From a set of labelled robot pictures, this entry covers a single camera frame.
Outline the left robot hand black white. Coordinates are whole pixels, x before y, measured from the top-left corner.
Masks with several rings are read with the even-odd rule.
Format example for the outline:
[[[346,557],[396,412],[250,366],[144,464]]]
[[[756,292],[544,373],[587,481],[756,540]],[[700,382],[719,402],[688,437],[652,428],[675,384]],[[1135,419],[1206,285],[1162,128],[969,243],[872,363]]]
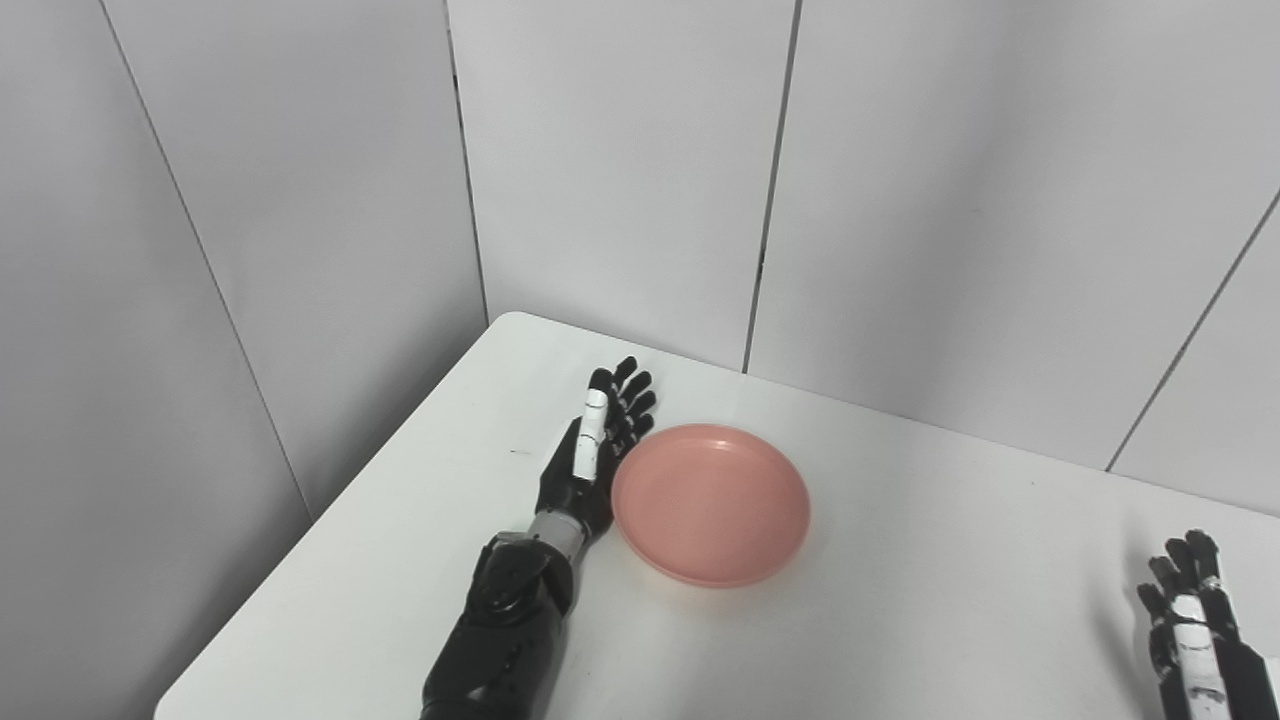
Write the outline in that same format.
[[[572,520],[590,544],[611,528],[612,488],[620,464],[654,428],[657,393],[650,372],[625,357],[598,368],[582,411],[564,432],[540,477],[535,512]]]

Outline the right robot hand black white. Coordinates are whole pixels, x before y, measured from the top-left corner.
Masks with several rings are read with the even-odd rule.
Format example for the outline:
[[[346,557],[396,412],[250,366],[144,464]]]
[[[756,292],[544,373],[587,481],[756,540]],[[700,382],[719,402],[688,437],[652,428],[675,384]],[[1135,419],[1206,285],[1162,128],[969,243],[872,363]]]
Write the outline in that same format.
[[[1166,719],[1276,719],[1277,660],[1242,638],[1219,547],[1201,529],[1170,538],[1135,588]]]

